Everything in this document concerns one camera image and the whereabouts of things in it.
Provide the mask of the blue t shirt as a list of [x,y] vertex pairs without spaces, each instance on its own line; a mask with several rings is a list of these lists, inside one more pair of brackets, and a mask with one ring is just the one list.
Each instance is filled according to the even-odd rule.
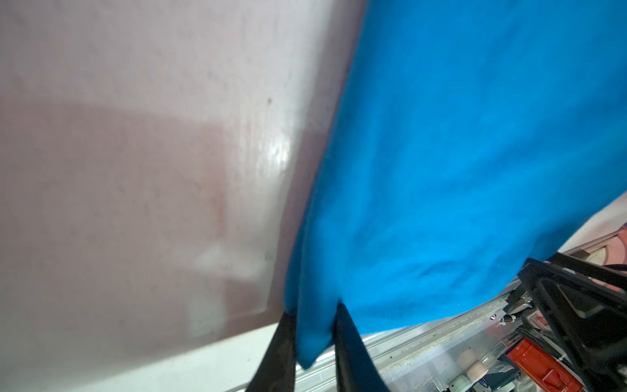
[[626,191],[623,1],[371,1],[287,272],[310,367],[488,302]]

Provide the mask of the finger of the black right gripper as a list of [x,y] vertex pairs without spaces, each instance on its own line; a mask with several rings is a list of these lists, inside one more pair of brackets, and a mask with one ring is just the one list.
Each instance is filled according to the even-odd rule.
[[581,274],[604,287],[613,288],[615,291],[626,290],[626,265],[624,264],[598,266],[563,253],[555,253],[548,261],[563,269]]
[[626,290],[528,259],[519,279],[589,391],[626,390]]

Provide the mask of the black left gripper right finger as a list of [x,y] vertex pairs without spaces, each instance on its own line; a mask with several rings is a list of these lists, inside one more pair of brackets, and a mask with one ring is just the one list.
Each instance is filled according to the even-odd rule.
[[389,392],[343,303],[333,325],[336,385],[339,392]]

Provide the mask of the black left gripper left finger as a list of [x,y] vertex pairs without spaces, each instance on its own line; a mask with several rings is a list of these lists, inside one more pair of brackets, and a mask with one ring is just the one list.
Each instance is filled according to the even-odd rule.
[[284,313],[246,392],[293,392],[296,379],[296,325],[294,315]]

